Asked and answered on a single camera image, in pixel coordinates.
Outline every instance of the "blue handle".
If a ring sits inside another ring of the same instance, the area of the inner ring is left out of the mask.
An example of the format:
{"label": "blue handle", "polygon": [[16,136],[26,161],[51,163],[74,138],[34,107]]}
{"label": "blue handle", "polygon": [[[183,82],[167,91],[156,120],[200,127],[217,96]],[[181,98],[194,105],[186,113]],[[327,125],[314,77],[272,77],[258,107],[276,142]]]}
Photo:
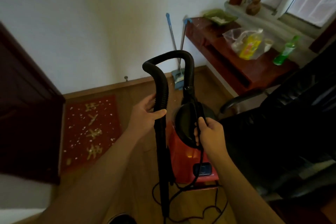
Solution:
{"label": "blue handle", "polygon": [[167,17],[168,25],[171,26],[169,13],[166,13],[166,17]]}
{"label": "blue handle", "polygon": [[186,18],[185,20],[183,20],[184,24],[187,25],[188,22],[192,23],[193,21],[191,20],[191,18]]}

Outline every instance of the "dark wooden door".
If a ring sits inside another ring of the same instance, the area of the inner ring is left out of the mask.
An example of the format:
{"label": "dark wooden door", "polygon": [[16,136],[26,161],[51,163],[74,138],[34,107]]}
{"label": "dark wooden door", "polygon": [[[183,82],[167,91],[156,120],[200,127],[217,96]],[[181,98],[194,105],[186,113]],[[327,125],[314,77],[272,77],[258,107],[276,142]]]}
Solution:
{"label": "dark wooden door", "polygon": [[0,172],[59,183],[63,96],[0,24]]}

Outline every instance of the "yellow package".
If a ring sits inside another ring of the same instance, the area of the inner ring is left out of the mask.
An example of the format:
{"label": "yellow package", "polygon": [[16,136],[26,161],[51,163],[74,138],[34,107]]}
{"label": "yellow package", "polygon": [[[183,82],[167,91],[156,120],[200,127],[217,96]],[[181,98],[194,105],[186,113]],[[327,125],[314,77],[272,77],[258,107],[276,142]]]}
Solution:
{"label": "yellow package", "polygon": [[258,32],[251,34],[247,38],[246,45],[239,54],[240,58],[249,60],[253,56],[253,54],[258,49],[258,46],[263,39],[262,32],[263,30],[259,30]]}

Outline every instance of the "black chair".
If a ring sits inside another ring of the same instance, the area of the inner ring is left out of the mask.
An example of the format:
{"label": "black chair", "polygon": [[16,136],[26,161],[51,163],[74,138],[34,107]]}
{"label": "black chair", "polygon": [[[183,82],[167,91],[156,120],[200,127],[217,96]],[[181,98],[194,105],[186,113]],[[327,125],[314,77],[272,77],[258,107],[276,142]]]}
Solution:
{"label": "black chair", "polygon": [[[283,198],[336,184],[336,164],[308,179],[299,174],[336,158],[336,42],[288,78],[260,107],[220,120],[227,150],[261,195]],[[255,90],[229,107],[262,94]]]}

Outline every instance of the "wooden floor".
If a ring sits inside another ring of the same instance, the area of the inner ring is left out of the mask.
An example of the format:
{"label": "wooden floor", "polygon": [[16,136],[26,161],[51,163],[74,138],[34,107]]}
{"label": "wooden floor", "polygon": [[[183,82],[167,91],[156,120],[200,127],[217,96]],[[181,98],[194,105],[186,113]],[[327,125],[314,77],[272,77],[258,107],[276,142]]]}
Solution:
{"label": "wooden floor", "polygon": [[[174,90],[174,82],[172,78],[168,78],[168,84],[169,101],[167,107],[167,120],[171,120],[173,111],[181,103],[182,91]],[[132,106],[145,96],[154,92],[155,84],[152,81],[103,93],[69,99],[67,102],[79,102],[115,94],[117,97],[121,126],[124,130],[127,127]],[[195,74],[195,92],[198,100],[211,107],[215,113],[218,113],[221,105],[229,99],[229,96],[225,95],[215,81],[212,80],[207,70],[202,70]],[[111,217],[119,213],[130,214],[136,219],[138,224],[163,223],[161,208],[154,202],[151,194],[153,186],[159,179],[157,168],[155,133],[154,130],[152,130],[134,149],[120,190],[115,196],[115,203],[111,205],[103,223],[106,223]],[[85,168],[82,168],[62,175],[59,193],[66,193],[66,189],[71,186],[84,171]],[[170,188],[171,194],[176,191],[176,188]],[[159,198],[159,188],[155,191],[155,195]],[[189,216],[202,216],[203,209],[209,205],[213,205],[214,199],[214,189],[183,192],[172,202],[170,217],[174,220],[180,220]],[[218,192],[218,206],[223,208],[225,203],[225,192],[220,188]],[[215,209],[209,209],[205,212],[204,220],[194,219],[190,220],[190,223],[211,223],[217,216],[218,213]],[[225,213],[217,223],[236,223],[230,205],[228,205]]]}

